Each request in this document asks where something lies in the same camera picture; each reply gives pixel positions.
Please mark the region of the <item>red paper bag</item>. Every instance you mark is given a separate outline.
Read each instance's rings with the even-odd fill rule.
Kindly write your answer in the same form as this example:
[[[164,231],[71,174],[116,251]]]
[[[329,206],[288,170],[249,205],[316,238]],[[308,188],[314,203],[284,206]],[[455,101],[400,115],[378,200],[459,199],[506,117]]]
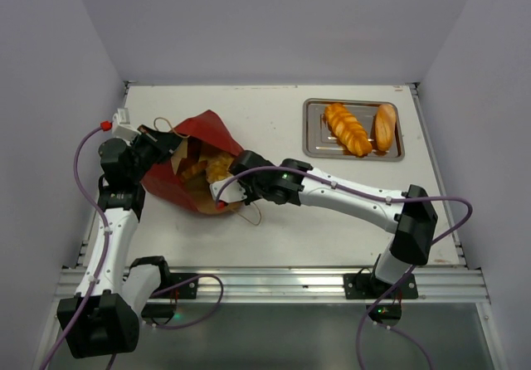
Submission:
[[[243,147],[232,137],[222,119],[213,111],[185,119],[170,126],[172,138],[182,138],[170,159],[155,164],[142,179],[150,194],[191,212],[220,215],[237,212],[242,201],[215,202],[210,186],[231,176],[232,161]]]

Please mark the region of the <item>round crumble fake bread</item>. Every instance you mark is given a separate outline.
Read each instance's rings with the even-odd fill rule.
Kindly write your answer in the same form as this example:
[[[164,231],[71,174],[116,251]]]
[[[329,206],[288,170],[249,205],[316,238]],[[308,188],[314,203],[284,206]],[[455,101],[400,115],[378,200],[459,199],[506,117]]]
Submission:
[[[209,184],[220,182],[232,176],[230,166],[234,157],[229,153],[219,153],[207,160],[206,178]]]

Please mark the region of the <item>braided fake bread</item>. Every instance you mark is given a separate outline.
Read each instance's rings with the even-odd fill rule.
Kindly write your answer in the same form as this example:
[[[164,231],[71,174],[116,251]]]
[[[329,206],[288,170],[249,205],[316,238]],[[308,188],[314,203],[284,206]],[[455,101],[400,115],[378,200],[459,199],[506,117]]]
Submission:
[[[324,117],[333,135],[351,154],[363,157],[372,152],[367,131],[343,104],[328,105]]]

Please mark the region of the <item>oval fake bread loaf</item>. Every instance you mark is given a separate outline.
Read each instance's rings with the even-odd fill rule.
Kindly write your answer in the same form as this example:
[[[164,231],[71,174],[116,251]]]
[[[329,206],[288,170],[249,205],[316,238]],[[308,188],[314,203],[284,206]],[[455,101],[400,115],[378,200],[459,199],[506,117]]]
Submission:
[[[390,104],[378,106],[374,120],[375,137],[377,147],[380,151],[388,151],[393,142],[397,123],[397,113]]]

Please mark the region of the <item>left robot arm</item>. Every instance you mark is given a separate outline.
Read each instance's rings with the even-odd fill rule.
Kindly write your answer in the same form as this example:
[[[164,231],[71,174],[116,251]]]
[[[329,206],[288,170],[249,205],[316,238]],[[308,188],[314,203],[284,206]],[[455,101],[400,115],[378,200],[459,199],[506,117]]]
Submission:
[[[183,139],[144,125],[115,132],[98,148],[102,174],[99,196],[91,200],[99,216],[90,263],[73,297],[62,299],[57,318],[74,358],[130,353],[139,341],[141,314],[153,297],[173,286],[162,256],[134,260],[124,274],[129,245],[144,208],[144,175],[169,160]]]

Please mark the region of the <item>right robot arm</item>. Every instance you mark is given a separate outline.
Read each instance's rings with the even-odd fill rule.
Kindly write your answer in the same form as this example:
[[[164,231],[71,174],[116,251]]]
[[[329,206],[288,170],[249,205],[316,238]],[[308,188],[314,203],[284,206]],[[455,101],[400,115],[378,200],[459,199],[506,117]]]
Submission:
[[[369,278],[371,291],[388,297],[411,266],[427,264],[438,215],[423,187],[380,189],[325,173],[292,158],[275,166],[250,150],[241,152],[229,166],[243,188],[245,203],[266,200],[277,205],[320,207],[364,220],[390,233]]]

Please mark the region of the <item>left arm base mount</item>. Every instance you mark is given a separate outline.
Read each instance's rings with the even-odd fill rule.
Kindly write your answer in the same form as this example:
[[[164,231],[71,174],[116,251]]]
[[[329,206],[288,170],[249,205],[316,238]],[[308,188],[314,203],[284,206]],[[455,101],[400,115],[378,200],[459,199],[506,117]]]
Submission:
[[[175,319],[178,315],[178,303],[180,301],[186,302],[197,298],[197,281],[189,281],[177,289],[165,291],[160,295],[158,292],[195,276],[197,273],[171,273],[162,286],[155,290],[155,299],[161,299],[163,302],[147,303],[141,312],[142,320],[150,324],[166,325]]]

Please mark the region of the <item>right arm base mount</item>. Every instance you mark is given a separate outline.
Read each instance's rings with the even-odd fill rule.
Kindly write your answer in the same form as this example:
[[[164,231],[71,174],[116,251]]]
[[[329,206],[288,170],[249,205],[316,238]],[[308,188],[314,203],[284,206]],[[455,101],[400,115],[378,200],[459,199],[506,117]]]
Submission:
[[[372,302],[378,299],[390,284],[377,280],[368,268],[361,268],[355,273],[343,274],[343,290],[346,299],[364,299],[368,301],[368,309]],[[418,299],[417,283],[414,275],[409,275],[406,281],[393,292],[387,294],[380,303],[371,310],[369,318],[378,324],[395,326],[402,318],[402,303],[404,300]]]

